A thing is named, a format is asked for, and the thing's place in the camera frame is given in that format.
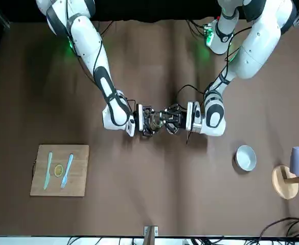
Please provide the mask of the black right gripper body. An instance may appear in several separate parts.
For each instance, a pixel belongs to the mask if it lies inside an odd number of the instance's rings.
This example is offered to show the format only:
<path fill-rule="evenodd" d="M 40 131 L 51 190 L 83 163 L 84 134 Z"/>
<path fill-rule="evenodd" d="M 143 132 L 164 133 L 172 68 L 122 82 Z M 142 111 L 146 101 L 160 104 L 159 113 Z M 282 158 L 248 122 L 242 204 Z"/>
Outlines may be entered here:
<path fill-rule="evenodd" d="M 152 137 L 153 130 L 150 128 L 150 117 L 153 112 L 151 106 L 143 106 L 143 136 Z"/>

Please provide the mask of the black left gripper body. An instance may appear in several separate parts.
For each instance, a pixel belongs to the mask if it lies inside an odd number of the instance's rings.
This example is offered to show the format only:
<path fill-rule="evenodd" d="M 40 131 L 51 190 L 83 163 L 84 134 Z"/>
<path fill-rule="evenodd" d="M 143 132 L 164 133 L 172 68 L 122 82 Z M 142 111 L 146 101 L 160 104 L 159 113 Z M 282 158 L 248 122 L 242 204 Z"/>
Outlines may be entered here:
<path fill-rule="evenodd" d="M 178 120 L 176 123 L 176 128 L 177 130 L 184 130 L 186 128 L 187 122 L 187 110 L 177 107 L 176 114 Z"/>

